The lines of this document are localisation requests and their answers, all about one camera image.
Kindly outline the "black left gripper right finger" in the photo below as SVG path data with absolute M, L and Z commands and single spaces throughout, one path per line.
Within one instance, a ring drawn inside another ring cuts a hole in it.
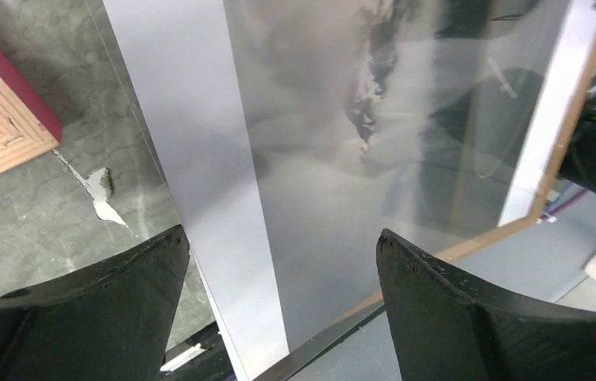
M 379 283 L 404 380 L 596 380 L 596 312 L 530 298 L 385 229 Z

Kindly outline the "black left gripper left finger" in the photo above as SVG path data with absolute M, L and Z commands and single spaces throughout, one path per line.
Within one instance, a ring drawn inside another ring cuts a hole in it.
M 0 380 L 157 380 L 189 263 L 180 225 L 0 297 Z

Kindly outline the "brown cardboard backing board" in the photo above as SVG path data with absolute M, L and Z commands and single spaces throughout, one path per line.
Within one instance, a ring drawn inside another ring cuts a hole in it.
M 458 1 L 374 25 L 348 90 L 360 135 L 336 165 L 363 199 L 340 224 L 450 260 L 528 227 L 559 175 L 596 65 L 596 11 Z

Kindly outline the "glossy photo with white borders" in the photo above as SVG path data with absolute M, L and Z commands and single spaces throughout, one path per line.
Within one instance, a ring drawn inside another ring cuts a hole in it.
M 379 297 L 348 90 L 374 25 L 455 2 L 105 2 L 238 379 Z

